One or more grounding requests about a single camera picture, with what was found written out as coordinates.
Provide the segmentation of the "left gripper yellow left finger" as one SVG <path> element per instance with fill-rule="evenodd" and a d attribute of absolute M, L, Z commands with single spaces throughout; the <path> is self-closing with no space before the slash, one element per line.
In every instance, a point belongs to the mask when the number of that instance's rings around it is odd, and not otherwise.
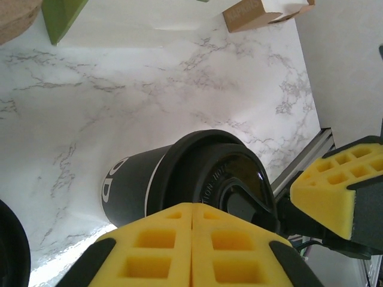
<path fill-rule="evenodd" d="M 100 236 L 61 287 L 188 287 L 192 204 L 180 203 Z"/>

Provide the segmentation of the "dark lidded paper cup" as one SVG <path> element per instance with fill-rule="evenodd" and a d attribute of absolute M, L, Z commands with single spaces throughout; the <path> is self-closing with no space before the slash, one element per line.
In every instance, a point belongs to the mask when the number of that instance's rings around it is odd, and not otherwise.
<path fill-rule="evenodd" d="M 107 173 L 101 202 L 110 223 L 121 227 L 145 216 L 148 186 L 170 146 L 126 157 Z"/>

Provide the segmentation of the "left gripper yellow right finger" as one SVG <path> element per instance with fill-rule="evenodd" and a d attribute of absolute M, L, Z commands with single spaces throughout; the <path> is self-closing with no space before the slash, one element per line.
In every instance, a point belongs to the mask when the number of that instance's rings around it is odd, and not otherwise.
<path fill-rule="evenodd" d="M 207 204 L 192 208 L 194 287 L 323 287 L 287 239 Z"/>

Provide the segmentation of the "white paper napkins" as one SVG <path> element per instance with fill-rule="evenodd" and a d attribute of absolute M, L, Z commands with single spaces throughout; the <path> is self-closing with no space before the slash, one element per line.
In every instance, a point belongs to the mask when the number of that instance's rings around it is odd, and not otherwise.
<path fill-rule="evenodd" d="M 308 6 L 308 0 L 262 0 L 263 7 L 268 13 L 293 14 Z"/>

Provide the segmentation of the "brown cardboard napkin box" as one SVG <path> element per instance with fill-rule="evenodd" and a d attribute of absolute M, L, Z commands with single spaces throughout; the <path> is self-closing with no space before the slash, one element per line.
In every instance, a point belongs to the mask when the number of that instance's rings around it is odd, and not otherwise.
<path fill-rule="evenodd" d="M 223 12 L 227 29 L 230 33 L 263 28 L 284 23 L 315 7 L 315 0 L 308 0 L 309 5 L 293 14 L 268 13 L 262 0 L 242 0 Z"/>

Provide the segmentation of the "white green paper bag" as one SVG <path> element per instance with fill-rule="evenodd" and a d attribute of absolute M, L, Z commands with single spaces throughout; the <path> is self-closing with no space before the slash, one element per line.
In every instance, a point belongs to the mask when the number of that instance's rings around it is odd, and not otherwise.
<path fill-rule="evenodd" d="M 43 0 L 53 45 L 157 48 L 190 35 L 226 0 Z"/>

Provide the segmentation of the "brown pulp cup carrier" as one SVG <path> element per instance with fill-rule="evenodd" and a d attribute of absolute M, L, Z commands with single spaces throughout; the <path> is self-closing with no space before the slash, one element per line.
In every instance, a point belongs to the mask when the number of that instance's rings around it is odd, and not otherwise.
<path fill-rule="evenodd" d="M 0 46 L 28 30 L 41 6 L 42 0 L 0 0 Z"/>

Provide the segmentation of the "wide slotted aluminium rail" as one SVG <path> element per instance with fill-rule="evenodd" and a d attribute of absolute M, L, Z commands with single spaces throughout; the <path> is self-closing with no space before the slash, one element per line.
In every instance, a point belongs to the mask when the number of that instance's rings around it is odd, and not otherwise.
<path fill-rule="evenodd" d="M 278 202 L 286 193 L 287 185 L 296 174 L 305 170 L 318 157 L 335 149 L 335 142 L 331 128 L 321 131 L 304 147 L 302 152 L 288 165 L 286 169 L 271 183 L 271 188 Z"/>

